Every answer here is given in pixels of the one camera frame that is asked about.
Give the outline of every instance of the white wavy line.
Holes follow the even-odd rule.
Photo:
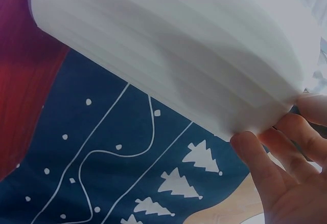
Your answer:
[[[79,167],[79,170],[78,170],[78,180],[81,184],[81,187],[83,189],[83,192],[85,194],[85,197],[87,199],[87,204],[88,204],[88,207],[90,209],[90,212],[91,212],[91,217],[87,220],[82,220],[82,221],[72,221],[72,222],[64,222],[64,223],[60,223],[60,224],[81,224],[81,223],[85,223],[85,222],[88,222],[90,220],[92,220],[93,218],[93,210],[92,210],[92,205],[91,205],[91,201],[88,197],[88,194],[86,192],[86,189],[82,183],[82,180],[81,180],[81,170],[82,170],[82,166],[84,164],[84,162],[86,161],[86,159],[93,153],[96,153],[96,152],[101,152],[101,153],[107,153],[107,154],[110,154],[110,155],[115,155],[115,156],[118,156],[120,158],[134,158],[136,156],[140,156],[144,153],[146,153],[147,151],[150,150],[150,148],[152,147],[152,144],[153,144],[153,141],[154,141],[154,134],[155,134],[155,127],[154,127],[154,117],[153,117],[153,108],[152,108],[152,102],[151,102],[151,97],[148,96],[149,98],[149,105],[150,105],[150,113],[151,113],[151,121],[152,121],[152,138],[151,138],[151,142],[148,146],[148,148],[138,154],[133,154],[133,155],[121,155],[121,154],[117,154],[117,153],[114,153],[114,152],[111,152],[111,151],[105,151],[105,150],[93,150],[93,151],[90,151],[86,156],[85,158],[83,159],[82,163],[80,164],[80,167]]]
[[[169,150],[169,148],[172,147],[172,145],[175,144],[175,142],[186,132],[186,130],[193,124],[193,122],[191,122],[180,134],[179,136],[176,137],[176,139],[166,148],[165,151],[163,151],[163,153],[156,159],[156,161],[153,162],[153,164],[151,164],[151,166],[144,171],[144,173],[136,180],[136,182],[134,182],[134,184],[123,194],[121,195],[116,202],[114,202],[114,204],[111,206],[111,209],[109,210],[108,214],[106,215],[106,217],[103,219],[103,221],[101,222],[101,224],[104,224],[104,222],[108,219],[109,215],[112,213],[113,209],[115,208],[115,206],[118,204],[118,202],[124,197],[126,196],[126,194],[128,194],[134,187],[135,185],[143,178],[143,176],[148,173],[148,171],[160,160],[160,158]]]
[[[32,220],[31,224],[33,224],[36,219],[39,217],[39,215],[48,207],[48,205],[51,203],[51,201],[54,199],[54,197],[57,195],[59,188],[61,186],[62,180],[68,170],[68,168],[72,165],[72,163],[75,161],[75,159],[78,157],[78,155],[80,154],[81,150],[83,149],[83,147],[85,146],[85,144],[88,142],[88,140],[90,139],[90,137],[93,135],[93,133],[97,130],[97,128],[100,126],[100,124],[103,122],[103,120],[107,117],[107,115],[111,112],[111,110],[113,109],[113,107],[117,104],[117,102],[120,100],[120,98],[122,97],[122,95],[124,94],[124,92],[126,91],[126,89],[128,88],[129,83],[126,84],[125,88],[123,89],[123,91],[121,92],[121,94],[118,96],[118,98],[116,99],[116,101],[112,104],[112,106],[109,108],[109,110],[106,112],[106,114],[102,117],[102,119],[99,121],[99,123],[94,127],[94,129],[92,130],[92,132],[89,134],[89,136],[86,138],[86,140],[84,141],[84,143],[82,144],[82,146],[80,147],[80,149],[77,151],[76,155],[74,156],[74,158],[70,161],[70,163],[66,166],[65,170],[63,171],[59,184],[55,190],[55,192],[53,193],[52,197],[48,200],[48,202],[46,203],[46,205],[44,205],[44,207],[40,210],[39,213],[37,213],[37,215],[34,217],[34,219]]]

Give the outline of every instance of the navy blue fabric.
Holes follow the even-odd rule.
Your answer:
[[[188,119],[127,85],[70,51],[26,158],[0,183],[0,223],[121,223],[131,214],[143,224],[183,223],[192,213],[218,204],[237,188],[249,172],[229,143],[190,125]],[[160,116],[152,116],[154,111],[160,111]],[[182,162],[190,152],[188,145],[204,140],[223,175]],[[158,192],[165,181],[161,175],[175,168],[202,199]],[[134,212],[135,200],[147,197],[175,215]]]

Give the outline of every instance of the hand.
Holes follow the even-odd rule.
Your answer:
[[[301,98],[297,105],[310,122],[327,126],[327,97]],[[327,223],[327,140],[322,138],[302,116],[285,115],[275,126],[259,135],[251,132],[235,135],[230,142],[249,167],[260,194],[269,223]],[[274,164],[260,141],[283,167]],[[319,173],[304,154],[320,165]]]

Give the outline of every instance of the red fabric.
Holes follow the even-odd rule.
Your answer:
[[[24,158],[67,51],[36,27],[27,0],[0,0],[0,180]]]

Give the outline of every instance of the christmas tree pattern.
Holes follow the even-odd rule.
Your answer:
[[[162,173],[161,178],[165,181],[159,187],[158,192],[172,191],[171,195],[203,198],[199,196],[194,187],[189,185],[185,176],[180,177],[178,168],[175,168],[169,175],[166,172]]]
[[[188,145],[191,150],[182,160],[183,163],[194,162],[194,167],[205,168],[205,171],[215,172],[222,175],[223,172],[219,170],[216,159],[213,160],[211,149],[206,148],[206,140],[194,146],[193,143]]]
[[[121,224],[143,224],[141,221],[136,221],[135,216],[131,214],[128,218],[128,220],[121,220]]]
[[[134,208],[134,213],[145,211],[146,215],[157,214],[175,216],[174,213],[171,213],[167,208],[162,207],[158,202],[153,202],[150,197],[147,197],[143,201],[137,199],[135,202],[138,204]]]

